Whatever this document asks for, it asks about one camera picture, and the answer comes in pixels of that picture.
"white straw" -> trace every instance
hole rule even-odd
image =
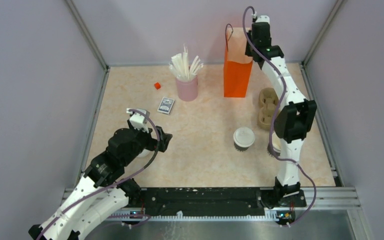
[[[171,57],[172,64],[169,64],[168,69],[179,81],[190,82],[197,76],[198,71],[204,67],[204,64],[200,64],[200,61],[199,56],[196,56],[189,67],[188,48],[184,44],[183,52]]]

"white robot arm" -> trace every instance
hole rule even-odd
[[[129,128],[121,128],[114,133],[108,140],[106,150],[91,161],[58,210],[44,223],[30,228],[28,233],[33,239],[83,240],[112,213],[127,206],[131,200],[129,196],[140,193],[140,187],[133,179],[125,179],[120,184],[114,182],[137,156],[145,156],[150,151],[165,152],[173,136],[151,122],[158,138],[153,139],[152,129],[147,128],[150,113],[130,108],[127,113],[131,114],[127,121]],[[111,192],[106,191],[112,186],[114,189]],[[98,197],[104,198],[91,206]]]
[[[271,81],[280,100],[279,115],[273,118],[272,126],[280,138],[281,151],[278,159],[283,160],[274,185],[274,198],[278,201],[280,198],[293,196],[300,192],[298,164],[301,148],[307,132],[312,127],[317,105],[314,100],[308,100],[298,89],[288,71],[281,48],[277,45],[272,46],[270,18],[265,15],[257,17],[254,14],[252,22],[251,30],[245,33],[248,38],[245,54],[258,63]]]

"paper bag handle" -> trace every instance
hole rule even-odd
[[[228,31],[228,26],[230,26],[230,28],[232,29],[232,32],[230,33],[230,37],[228,39],[228,36],[226,34],[226,32]],[[229,52],[229,45],[228,45],[228,41],[231,39],[233,35],[233,27],[230,23],[226,24],[226,28],[224,29],[224,38],[226,39],[226,48],[227,48],[227,51]]]

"gray wall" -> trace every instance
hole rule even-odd
[[[308,70],[343,179],[384,239],[384,1],[348,1]]]
[[[0,240],[61,203],[102,79],[64,1],[0,0]]]
[[[286,60],[301,61],[336,0],[74,2],[108,64],[143,65],[167,64],[183,43],[206,62],[222,62],[225,26],[241,27],[248,5],[270,16],[272,42],[281,46]]]

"marble-patterned surface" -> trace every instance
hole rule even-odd
[[[298,64],[288,69],[304,95],[307,91]],[[161,88],[156,90],[154,83]],[[88,164],[107,146],[119,128],[127,128],[126,108],[142,108],[166,133],[173,134],[168,150],[135,180],[141,187],[271,187],[280,162],[267,154],[268,132],[258,128],[258,95],[271,87],[254,65],[245,98],[223,97],[223,65],[206,65],[198,75],[198,97],[184,102],[168,66],[112,67],[105,88],[89,152]],[[162,97],[176,99],[171,115],[157,112]],[[255,143],[247,151],[235,150],[233,133],[249,127]],[[136,158],[127,168],[131,174],[149,160]],[[328,158],[317,124],[307,134],[301,165],[318,186],[334,186]],[[300,176],[302,186],[311,183]]]

